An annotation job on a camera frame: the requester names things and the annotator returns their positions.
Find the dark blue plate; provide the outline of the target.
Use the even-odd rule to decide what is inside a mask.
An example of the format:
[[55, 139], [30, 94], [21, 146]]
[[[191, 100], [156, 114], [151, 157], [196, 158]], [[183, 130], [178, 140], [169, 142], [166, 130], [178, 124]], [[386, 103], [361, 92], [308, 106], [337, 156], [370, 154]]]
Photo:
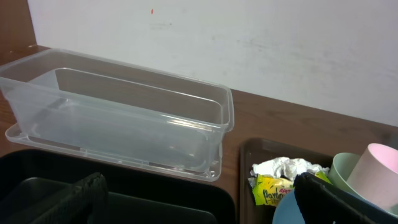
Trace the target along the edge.
[[274, 212], [272, 224], [305, 224], [294, 193], [294, 191], [291, 191], [279, 202]]

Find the pink cup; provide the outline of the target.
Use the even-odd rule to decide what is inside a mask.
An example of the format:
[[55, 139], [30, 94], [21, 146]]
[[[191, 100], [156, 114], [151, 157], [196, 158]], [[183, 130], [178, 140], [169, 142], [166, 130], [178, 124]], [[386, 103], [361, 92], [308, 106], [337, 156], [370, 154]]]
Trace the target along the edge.
[[347, 183], [366, 200], [397, 213], [397, 150], [382, 144], [369, 144]]

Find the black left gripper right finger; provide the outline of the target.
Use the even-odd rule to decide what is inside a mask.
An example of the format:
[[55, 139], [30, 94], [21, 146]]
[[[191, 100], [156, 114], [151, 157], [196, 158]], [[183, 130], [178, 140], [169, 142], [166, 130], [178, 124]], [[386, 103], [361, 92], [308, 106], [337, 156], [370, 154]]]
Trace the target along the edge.
[[305, 223], [397, 224], [397, 218], [320, 178], [296, 176], [294, 195]]

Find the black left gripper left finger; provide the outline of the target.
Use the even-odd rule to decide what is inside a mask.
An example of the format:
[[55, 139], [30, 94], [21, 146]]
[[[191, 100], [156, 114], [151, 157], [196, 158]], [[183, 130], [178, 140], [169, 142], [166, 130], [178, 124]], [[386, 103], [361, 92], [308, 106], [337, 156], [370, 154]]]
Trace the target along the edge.
[[1, 211], [1, 223], [106, 223], [105, 176], [91, 174], [18, 212]]

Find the mint green bowl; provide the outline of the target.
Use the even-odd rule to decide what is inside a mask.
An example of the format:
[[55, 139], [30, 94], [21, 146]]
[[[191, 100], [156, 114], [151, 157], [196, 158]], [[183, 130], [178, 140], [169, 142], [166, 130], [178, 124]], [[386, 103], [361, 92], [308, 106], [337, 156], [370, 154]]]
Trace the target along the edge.
[[[347, 183], [349, 175], [353, 171], [355, 165], [357, 164], [361, 156], [348, 152], [342, 152], [337, 154], [333, 158], [333, 163], [329, 173], [329, 179], [334, 186], [344, 191], [347, 191], [360, 199], [366, 200], [365, 198], [360, 196], [357, 192], [355, 192], [354, 189], [352, 189]], [[397, 213], [391, 213], [388, 212], [387, 210], [385, 211], [394, 217], [397, 216]]]

